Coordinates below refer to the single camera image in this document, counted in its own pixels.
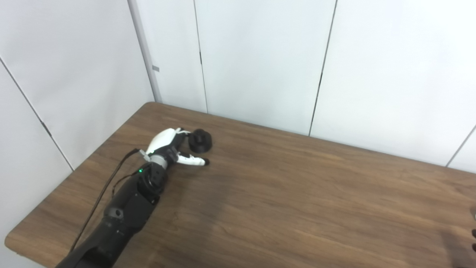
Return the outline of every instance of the robotic hand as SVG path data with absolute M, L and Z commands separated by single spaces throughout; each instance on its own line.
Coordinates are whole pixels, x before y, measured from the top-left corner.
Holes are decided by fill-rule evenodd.
M 172 163 L 180 163 L 184 165 L 208 165 L 210 161 L 206 158 L 194 157 L 178 151 L 186 136 L 191 132 L 181 128 L 169 128 L 157 136 L 155 136 L 149 144 L 146 152 L 141 152 L 146 161 L 156 162 L 161 166 L 165 165 L 165 169 Z
M 147 151 L 140 152 L 147 161 L 124 183 L 104 210 L 104 216 L 85 241 L 72 250 L 56 268 L 111 268 L 132 236 L 144 226 L 167 181 L 166 169 L 174 163 L 208 165 L 206 158 L 179 151 L 188 136 L 189 143 L 203 141 L 195 133 L 181 128 L 166 129 L 156 135 Z M 208 149 L 211 138 L 208 135 Z

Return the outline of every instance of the black hockey puck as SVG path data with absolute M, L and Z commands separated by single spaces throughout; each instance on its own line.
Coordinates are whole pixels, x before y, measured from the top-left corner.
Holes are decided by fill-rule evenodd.
M 208 152 L 212 146 L 211 135 L 203 129 L 197 129 L 188 135 L 188 145 L 194 153 Z

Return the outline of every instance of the robotic arm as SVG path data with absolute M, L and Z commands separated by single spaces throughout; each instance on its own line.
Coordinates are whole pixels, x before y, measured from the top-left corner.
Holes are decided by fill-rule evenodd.
M 140 151 L 147 163 L 134 172 L 114 195 L 104 210 L 103 219 L 90 236 L 56 268 L 111 268 L 132 236 L 145 226 L 154 211 L 167 181 L 167 168 L 174 163 L 210 163 L 206 158 L 179 152 L 187 136 L 194 139 L 189 143 L 198 140 L 193 137 L 194 133 L 169 128 L 156 135 L 147 151 Z

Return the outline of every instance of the wooden table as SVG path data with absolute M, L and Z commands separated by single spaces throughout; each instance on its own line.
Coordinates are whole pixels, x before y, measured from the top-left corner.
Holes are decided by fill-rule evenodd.
M 209 131 L 211 164 L 170 168 L 159 205 L 115 267 L 476 265 L 475 174 L 158 103 L 144 105 L 43 200 L 7 247 L 55 267 L 124 154 L 169 127 Z M 116 180 L 143 161 L 131 157 Z M 108 190 L 86 235 L 110 198 Z

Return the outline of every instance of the white robotic finger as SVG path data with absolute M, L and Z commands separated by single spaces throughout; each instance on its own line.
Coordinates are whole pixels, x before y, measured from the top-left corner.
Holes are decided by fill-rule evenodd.
M 193 155 L 179 153 L 177 163 L 184 165 L 208 165 L 210 161 L 206 158 L 194 157 Z

